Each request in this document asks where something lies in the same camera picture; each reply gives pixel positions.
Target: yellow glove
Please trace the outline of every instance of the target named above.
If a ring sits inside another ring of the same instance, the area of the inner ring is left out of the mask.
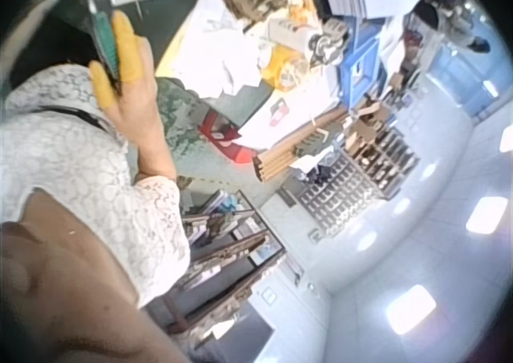
[[[112,29],[119,57],[121,96],[112,89],[107,72],[97,61],[89,64],[93,90],[115,128],[141,146],[151,140],[153,133],[162,131],[151,47],[147,39],[134,34],[127,15],[119,10],[112,15]]]

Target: woman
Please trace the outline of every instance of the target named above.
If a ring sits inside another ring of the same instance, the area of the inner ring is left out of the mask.
[[[114,13],[112,26],[120,95],[92,62],[89,70],[63,65],[39,72],[7,98],[1,219],[69,252],[140,308],[184,274],[189,248],[151,48],[122,12]],[[135,185],[127,139],[139,153]]]

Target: cluttered desk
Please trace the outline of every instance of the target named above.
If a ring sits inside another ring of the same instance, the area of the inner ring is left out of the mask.
[[[345,156],[372,196],[390,198],[418,161],[392,128],[403,105],[395,100],[418,77],[415,57],[405,60],[402,21],[417,0],[358,1],[96,0],[123,10],[147,36],[156,77],[186,92],[189,108],[206,110],[186,131],[228,163],[252,164],[264,183],[291,173],[310,185]],[[60,0],[51,11],[84,35],[90,13],[84,0]],[[87,65],[86,56],[75,61]],[[301,188],[291,190],[300,200]]]

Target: ceiling light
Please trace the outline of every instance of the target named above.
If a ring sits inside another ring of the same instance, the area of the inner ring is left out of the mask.
[[[376,237],[378,237],[378,234],[376,232],[371,232],[363,236],[363,238],[358,243],[357,250],[361,252],[365,251],[366,249],[369,249],[369,247],[372,244],[374,244],[374,241],[376,241]]]
[[[503,131],[503,137],[500,140],[499,150],[501,152],[513,151],[513,124]]]
[[[497,88],[495,88],[495,85],[491,81],[484,80],[483,85],[487,89],[487,91],[490,92],[490,95],[492,95],[492,97],[495,98],[495,97],[499,96],[499,93],[497,92]]]
[[[434,174],[434,170],[436,169],[436,163],[432,163],[428,165],[426,168],[424,168],[424,171],[422,171],[422,175],[420,176],[420,181],[424,181],[428,177]]]
[[[423,321],[434,309],[436,302],[427,290],[417,284],[386,308],[386,317],[393,331],[404,335]]]
[[[465,227],[470,232],[490,235],[503,218],[506,206],[507,199],[504,197],[488,196],[481,198]]]
[[[403,198],[394,208],[395,215],[401,215],[410,206],[410,199]]]

